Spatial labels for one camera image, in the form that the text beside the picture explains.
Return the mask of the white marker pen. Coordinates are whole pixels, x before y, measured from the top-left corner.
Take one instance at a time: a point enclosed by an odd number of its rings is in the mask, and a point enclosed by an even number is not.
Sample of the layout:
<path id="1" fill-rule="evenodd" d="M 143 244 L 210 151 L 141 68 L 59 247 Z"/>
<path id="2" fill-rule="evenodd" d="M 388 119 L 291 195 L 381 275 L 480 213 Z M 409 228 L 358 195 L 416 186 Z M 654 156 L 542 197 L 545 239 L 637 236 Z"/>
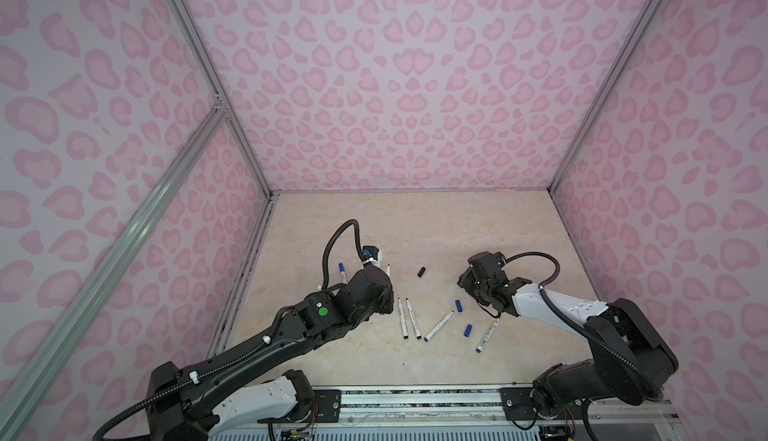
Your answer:
<path id="1" fill-rule="evenodd" d="M 347 285 L 349 283 L 349 277 L 347 275 L 347 271 L 343 263 L 339 264 L 339 274 L 340 274 L 342 283 L 344 285 Z"/>

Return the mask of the white marker blue tip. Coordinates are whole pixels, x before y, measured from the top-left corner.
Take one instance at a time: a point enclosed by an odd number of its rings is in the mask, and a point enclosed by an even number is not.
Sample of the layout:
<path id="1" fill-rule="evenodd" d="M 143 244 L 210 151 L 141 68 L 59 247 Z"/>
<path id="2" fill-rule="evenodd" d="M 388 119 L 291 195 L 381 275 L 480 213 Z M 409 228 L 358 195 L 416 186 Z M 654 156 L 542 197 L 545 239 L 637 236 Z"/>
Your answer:
<path id="1" fill-rule="evenodd" d="M 425 342 L 431 341 L 434 338 L 434 336 L 437 335 L 440 332 L 440 330 L 451 320 L 453 315 L 454 315 L 453 310 L 447 312 L 440 319 L 440 321 L 435 326 L 433 326 L 432 329 L 426 335 L 423 336 L 423 340 Z"/>

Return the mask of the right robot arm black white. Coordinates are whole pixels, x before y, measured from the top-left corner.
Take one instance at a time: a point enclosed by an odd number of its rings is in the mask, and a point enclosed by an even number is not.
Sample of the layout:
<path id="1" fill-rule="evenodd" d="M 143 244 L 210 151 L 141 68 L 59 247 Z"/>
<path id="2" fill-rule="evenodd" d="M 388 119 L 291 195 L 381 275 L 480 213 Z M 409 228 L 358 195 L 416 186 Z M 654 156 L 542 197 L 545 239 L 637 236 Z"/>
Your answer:
<path id="1" fill-rule="evenodd" d="M 517 258 L 490 252 L 470 257 L 457 282 L 495 319 L 508 314 L 535 320 L 587 341 L 590 358 L 556 364 L 533 381 L 529 408 L 552 418 L 576 402 L 618 399 L 639 406 L 661 401 L 679 362 L 640 308 L 625 298 L 603 302 L 555 292 L 550 286 L 560 275 L 559 261 L 547 253 L 532 255 L 553 265 L 538 283 L 509 277 L 504 268 Z"/>

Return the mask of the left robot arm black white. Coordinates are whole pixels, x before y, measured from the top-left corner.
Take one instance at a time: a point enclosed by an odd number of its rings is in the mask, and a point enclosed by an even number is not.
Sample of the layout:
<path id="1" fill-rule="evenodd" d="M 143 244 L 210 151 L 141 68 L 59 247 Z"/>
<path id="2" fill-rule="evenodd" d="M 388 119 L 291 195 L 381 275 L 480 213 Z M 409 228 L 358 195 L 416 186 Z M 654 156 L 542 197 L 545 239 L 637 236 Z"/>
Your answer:
<path id="1" fill-rule="evenodd" d="M 173 392 L 146 408 L 151 440 L 205 440 L 221 421 L 214 409 L 271 369 L 338 340 L 374 314 L 393 312 L 386 272 L 367 265 L 338 292 L 318 291 L 282 308 L 273 324 L 217 356 L 185 367 L 168 361 L 150 375 L 147 396 Z"/>

